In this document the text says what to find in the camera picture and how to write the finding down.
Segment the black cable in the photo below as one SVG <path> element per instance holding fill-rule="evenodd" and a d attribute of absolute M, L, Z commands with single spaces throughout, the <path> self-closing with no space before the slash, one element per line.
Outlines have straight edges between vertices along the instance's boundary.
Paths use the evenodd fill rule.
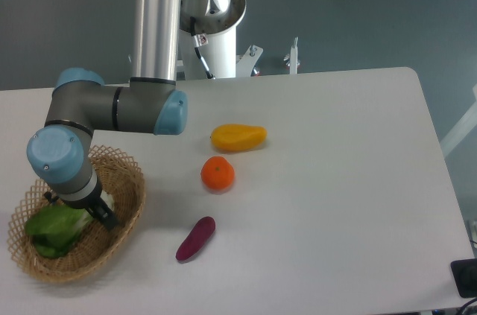
<path fill-rule="evenodd" d="M 477 302 L 477 298 L 472 299 L 469 302 L 466 302 L 464 305 L 462 305 L 461 308 L 457 311 L 457 313 L 455 313 L 455 315 L 462 315 L 465 309 L 467 309 L 467 306 L 473 304 L 474 302 Z"/>
<path fill-rule="evenodd" d="M 195 18 L 191 17 L 191 36 L 195 36 Z M 194 47 L 195 54 L 197 55 L 197 58 L 202 62 L 202 66 L 206 71 L 207 74 L 207 79 L 214 79 L 214 75 L 210 72 L 209 66 L 207 65 L 206 60 L 202 57 L 202 54 L 200 54 L 199 47 Z"/>

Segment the white table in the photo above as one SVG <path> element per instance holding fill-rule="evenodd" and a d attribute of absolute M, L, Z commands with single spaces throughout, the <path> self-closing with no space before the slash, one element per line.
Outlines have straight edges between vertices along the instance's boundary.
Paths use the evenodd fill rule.
<path fill-rule="evenodd" d="M 462 305 L 449 268 L 472 258 L 417 75 L 410 69 L 178 83 L 180 136 L 97 132 L 142 167 L 143 218 L 122 251 L 77 284 L 40 284 L 7 252 L 7 223 L 36 179 L 25 157 L 50 89 L 0 92 L 3 314 L 384 314 Z M 226 155 L 236 183 L 201 185 L 223 123 L 267 127 Z M 188 264 L 177 247 L 201 217 L 214 238 Z"/>

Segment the gray floor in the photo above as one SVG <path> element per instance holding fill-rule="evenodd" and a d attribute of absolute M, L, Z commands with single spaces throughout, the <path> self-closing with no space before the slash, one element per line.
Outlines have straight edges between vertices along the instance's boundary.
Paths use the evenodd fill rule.
<path fill-rule="evenodd" d="M 134 0 L 0 0 L 0 89 L 53 86 L 71 66 L 127 82 Z M 475 101 L 477 0 L 247 0 L 238 53 L 263 74 L 299 36 L 301 72 L 409 66 L 442 139 Z M 447 159 L 464 219 L 477 218 L 477 130 Z"/>

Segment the orange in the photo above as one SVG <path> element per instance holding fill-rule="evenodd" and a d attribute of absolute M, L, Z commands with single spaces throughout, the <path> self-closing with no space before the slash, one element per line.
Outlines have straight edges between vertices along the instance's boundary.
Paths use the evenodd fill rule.
<path fill-rule="evenodd" d="M 230 187 L 235 175 L 233 166 L 222 156 L 213 156 L 208 159 L 200 172 L 204 185 L 215 191 Z"/>

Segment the blue joint cap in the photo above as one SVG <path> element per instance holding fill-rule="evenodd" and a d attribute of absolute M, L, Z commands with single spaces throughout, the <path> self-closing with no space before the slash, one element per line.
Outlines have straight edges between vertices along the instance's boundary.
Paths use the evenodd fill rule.
<path fill-rule="evenodd" d="M 165 101 L 154 126 L 154 135 L 179 135 L 186 128 L 187 95 L 174 90 Z"/>
<path fill-rule="evenodd" d="M 63 84 L 78 82 L 78 81 L 94 82 L 100 86 L 104 85 L 104 80 L 93 71 L 87 71 L 83 68 L 68 68 L 61 72 L 58 78 L 57 85 L 54 91 L 60 88 Z"/>
<path fill-rule="evenodd" d="M 51 125 L 39 130 L 28 142 L 27 158 L 46 183 L 68 182 L 83 165 L 83 145 L 70 129 Z"/>

